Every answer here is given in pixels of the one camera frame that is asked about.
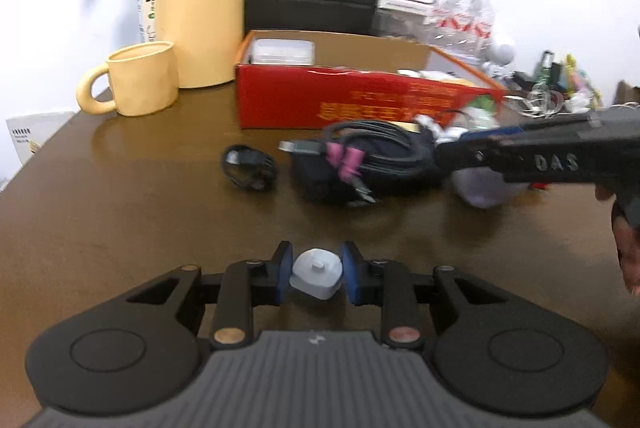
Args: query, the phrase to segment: white box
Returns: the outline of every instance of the white box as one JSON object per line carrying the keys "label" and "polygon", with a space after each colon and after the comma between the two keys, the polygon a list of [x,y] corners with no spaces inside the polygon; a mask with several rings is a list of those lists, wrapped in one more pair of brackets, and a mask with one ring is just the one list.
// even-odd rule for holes
{"label": "white box", "polygon": [[251,63],[262,65],[313,65],[315,44],[308,40],[259,38],[251,47]]}
{"label": "white box", "polygon": [[431,15],[433,4],[408,0],[378,0],[378,8],[381,10],[393,10],[395,12],[426,17]]}
{"label": "white box", "polygon": [[9,128],[20,162],[24,165],[29,161],[45,141],[73,115],[73,111],[64,111],[9,118],[6,126]]}

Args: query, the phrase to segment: hand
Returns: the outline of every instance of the hand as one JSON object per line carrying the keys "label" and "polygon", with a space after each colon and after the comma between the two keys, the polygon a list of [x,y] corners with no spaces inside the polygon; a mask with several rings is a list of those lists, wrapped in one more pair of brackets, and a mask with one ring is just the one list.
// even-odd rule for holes
{"label": "hand", "polygon": [[[606,201],[614,193],[602,186],[596,186],[596,199]],[[621,215],[613,219],[613,238],[616,240],[622,278],[629,293],[640,295],[640,231],[634,230]]]}

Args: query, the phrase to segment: cardboard box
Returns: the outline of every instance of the cardboard box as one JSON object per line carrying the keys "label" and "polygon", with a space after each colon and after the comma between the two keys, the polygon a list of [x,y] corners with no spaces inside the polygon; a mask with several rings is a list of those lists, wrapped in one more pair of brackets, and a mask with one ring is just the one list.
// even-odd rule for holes
{"label": "cardboard box", "polygon": [[[308,40],[314,65],[253,65],[251,47],[260,38]],[[504,89],[479,70],[445,52],[393,38],[321,31],[252,31],[236,67],[239,121],[243,128],[321,129],[332,121],[412,121],[417,114],[442,124],[488,95],[500,102]],[[472,85],[396,74],[398,69],[454,72]]]}

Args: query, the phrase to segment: gray object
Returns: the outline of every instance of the gray object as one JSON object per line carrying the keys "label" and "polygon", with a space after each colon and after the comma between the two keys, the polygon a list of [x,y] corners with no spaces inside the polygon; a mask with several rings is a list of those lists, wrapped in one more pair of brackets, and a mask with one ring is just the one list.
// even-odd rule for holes
{"label": "gray object", "polygon": [[523,193],[529,183],[505,183],[488,166],[463,168],[451,174],[456,193],[475,208],[494,208]]}
{"label": "gray object", "polygon": [[117,418],[46,409],[30,428],[603,428],[587,410],[510,419],[454,397],[414,352],[370,332],[263,332],[254,345],[214,353],[176,397]]}

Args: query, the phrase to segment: pink cable tie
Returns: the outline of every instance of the pink cable tie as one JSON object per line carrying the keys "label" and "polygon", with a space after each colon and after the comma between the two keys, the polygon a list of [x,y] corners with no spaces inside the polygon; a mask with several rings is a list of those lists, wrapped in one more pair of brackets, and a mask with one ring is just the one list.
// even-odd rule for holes
{"label": "pink cable tie", "polygon": [[347,153],[342,160],[342,166],[338,170],[338,176],[342,181],[350,183],[351,177],[360,174],[358,169],[364,160],[364,153],[364,150],[353,147],[347,148]]}
{"label": "pink cable tie", "polygon": [[340,143],[326,144],[326,160],[334,167],[338,168],[342,162],[344,147]]}

